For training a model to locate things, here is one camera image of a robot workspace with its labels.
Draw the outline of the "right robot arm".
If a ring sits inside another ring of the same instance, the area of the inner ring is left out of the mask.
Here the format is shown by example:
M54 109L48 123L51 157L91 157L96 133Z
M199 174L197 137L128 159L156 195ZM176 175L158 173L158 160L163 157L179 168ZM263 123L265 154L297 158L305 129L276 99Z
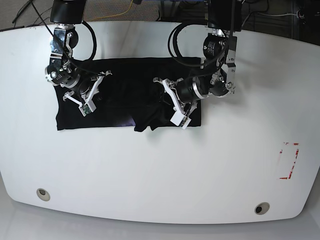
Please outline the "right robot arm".
M85 0L55 0L52 5L50 22L57 24L50 42L51 54L49 65L45 68L45 77L55 87L66 88L63 100L70 100L78 105L86 116L96 110L93 98L99 93L99 85L111 71L93 71L86 67L93 62L97 52L97 38L92 27L83 20ZM90 57L76 63L73 58L74 48L78 44L77 24L84 25L91 33L93 49Z

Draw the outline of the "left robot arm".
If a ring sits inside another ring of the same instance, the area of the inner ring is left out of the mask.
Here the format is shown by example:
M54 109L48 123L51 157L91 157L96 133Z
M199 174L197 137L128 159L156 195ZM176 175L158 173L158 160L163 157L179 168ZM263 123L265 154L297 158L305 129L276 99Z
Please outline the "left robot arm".
M208 0L205 20L187 20L175 27L169 35L167 48L177 63L190 67L189 75L177 80L155 77L153 82L163 86L173 102L175 116L187 119L197 102L210 96L223 98L235 92L237 37L240 32L242 3L239 0ZM183 59L178 36L192 25L207 25L212 30L203 42L204 60L191 64Z

